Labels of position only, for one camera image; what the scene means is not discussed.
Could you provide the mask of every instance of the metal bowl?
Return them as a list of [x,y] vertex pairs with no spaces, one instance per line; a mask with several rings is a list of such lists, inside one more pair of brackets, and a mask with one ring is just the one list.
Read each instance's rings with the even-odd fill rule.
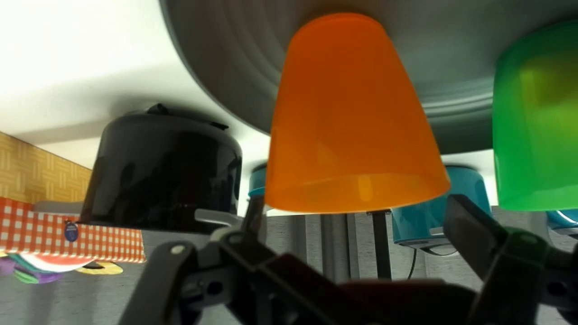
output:
[[578,2],[168,0],[161,7],[197,81],[262,132],[271,128],[286,49],[299,27],[336,11],[378,18],[448,154],[492,146],[497,58],[526,33],[577,13]]

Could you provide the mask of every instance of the orange plastic cup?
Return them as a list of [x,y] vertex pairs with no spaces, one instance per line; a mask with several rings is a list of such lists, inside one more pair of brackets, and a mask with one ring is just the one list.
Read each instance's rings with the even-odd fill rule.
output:
[[448,190],[432,128],[383,27],[355,13],[304,25],[279,89],[266,202],[353,213]]

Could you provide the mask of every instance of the green cup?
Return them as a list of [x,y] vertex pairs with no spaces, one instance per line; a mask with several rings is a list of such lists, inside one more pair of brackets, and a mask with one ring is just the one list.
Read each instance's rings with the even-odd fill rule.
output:
[[499,60],[494,99],[499,201],[506,210],[578,206],[578,20],[541,29]]

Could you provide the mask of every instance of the cable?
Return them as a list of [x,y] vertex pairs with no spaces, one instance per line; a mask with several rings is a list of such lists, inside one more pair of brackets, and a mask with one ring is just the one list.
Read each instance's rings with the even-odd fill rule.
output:
[[411,267],[411,273],[409,273],[409,280],[414,276],[416,262],[418,262],[418,249],[414,249],[414,258],[412,258],[412,267]]
[[430,246],[430,248],[423,248],[421,251],[429,253],[429,255],[434,255],[434,257],[443,257],[443,258],[450,258],[450,257],[457,257],[459,255],[457,249],[454,249],[452,253],[443,255],[443,253],[434,251],[436,248],[447,248],[447,246]]

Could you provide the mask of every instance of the black container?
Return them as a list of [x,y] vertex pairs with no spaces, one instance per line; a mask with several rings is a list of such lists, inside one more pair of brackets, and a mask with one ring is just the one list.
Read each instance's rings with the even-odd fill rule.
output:
[[237,213],[241,148],[226,127],[168,110],[111,123],[89,184],[84,224],[210,233],[196,210]]

